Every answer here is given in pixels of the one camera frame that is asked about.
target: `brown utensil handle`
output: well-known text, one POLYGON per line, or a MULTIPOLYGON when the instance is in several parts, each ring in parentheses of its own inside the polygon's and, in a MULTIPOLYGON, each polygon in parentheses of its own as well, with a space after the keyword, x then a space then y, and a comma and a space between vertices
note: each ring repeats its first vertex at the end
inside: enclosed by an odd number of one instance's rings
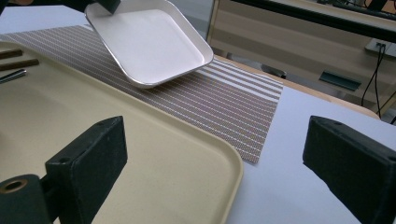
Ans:
POLYGON ((23 67, 28 67, 28 66, 38 65, 38 64, 39 64, 39 62, 37 59, 31 59, 31 60, 20 61, 20 62, 15 62, 15 63, 3 63, 3 64, 0 64, 0 71, 23 68, 23 67))
POLYGON ((23 51, 21 49, 10 49, 0 52, 0 59, 7 59, 22 56, 23 51))

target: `striped placemat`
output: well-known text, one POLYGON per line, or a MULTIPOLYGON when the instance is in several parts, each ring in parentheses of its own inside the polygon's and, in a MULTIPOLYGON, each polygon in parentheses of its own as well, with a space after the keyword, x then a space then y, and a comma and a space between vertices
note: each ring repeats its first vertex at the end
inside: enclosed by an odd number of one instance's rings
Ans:
POLYGON ((132 86, 89 26, 0 35, 68 64, 233 145, 258 162, 283 84, 215 59, 149 90, 132 86))

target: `power cord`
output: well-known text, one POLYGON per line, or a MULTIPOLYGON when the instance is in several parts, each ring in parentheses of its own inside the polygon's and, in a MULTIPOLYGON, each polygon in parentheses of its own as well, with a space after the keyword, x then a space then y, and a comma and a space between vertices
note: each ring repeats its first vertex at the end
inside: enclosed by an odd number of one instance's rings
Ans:
POLYGON ((378 51, 378 58, 377 58, 377 61, 376 61, 376 68, 375 68, 375 71, 374 71, 374 73, 373 73, 373 75, 372 75, 372 77, 370 79, 369 84, 366 87, 366 90, 364 90, 363 96, 361 97, 361 106, 363 106, 363 104, 364 104, 364 96, 366 95, 366 92, 369 89, 370 84, 372 83, 372 81, 374 79, 375 80, 375 98, 376 98, 376 105, 377 105, 377 108, 378 108, 378 112, 377 113, 378 113, 379 118, 381 119, 381 110, 379 108, 378 88, 376 86, 376 83, 377 83, 376 78, 378 77, 379 65, 381 65, 382 59, 384 58, 384 55, 385 55, 386 45, 385 44, 379 44, 379 43, 377 43, 377 45, 379 45, 379 51, 378 51))

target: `woven placemat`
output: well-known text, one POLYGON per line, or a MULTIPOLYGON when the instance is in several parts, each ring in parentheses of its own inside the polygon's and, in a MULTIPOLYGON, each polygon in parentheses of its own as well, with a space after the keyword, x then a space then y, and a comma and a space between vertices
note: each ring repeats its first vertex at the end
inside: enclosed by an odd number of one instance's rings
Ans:
POLYGON ((215 59, 195 72, 141 90, 129 83, 88 25, 0 35, 0 39, 35 49, 213 133, 253 163, 259 161, 283 89, 282 83, 269 77, 215 59))

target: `white table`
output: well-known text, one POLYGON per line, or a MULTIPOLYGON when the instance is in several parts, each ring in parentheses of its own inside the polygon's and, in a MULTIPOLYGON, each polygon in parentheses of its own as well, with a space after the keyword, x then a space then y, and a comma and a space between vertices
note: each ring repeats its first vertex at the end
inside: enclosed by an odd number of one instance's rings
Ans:
MULTIPOLYGON (((0 34, 86 23, 66 7, 6 8, 0 34)), ((396 150, 395 126, 285 87, 259 163, 245 162, 228 223, 359 223, 303 165, 311 115, 339 120, 396 150)))

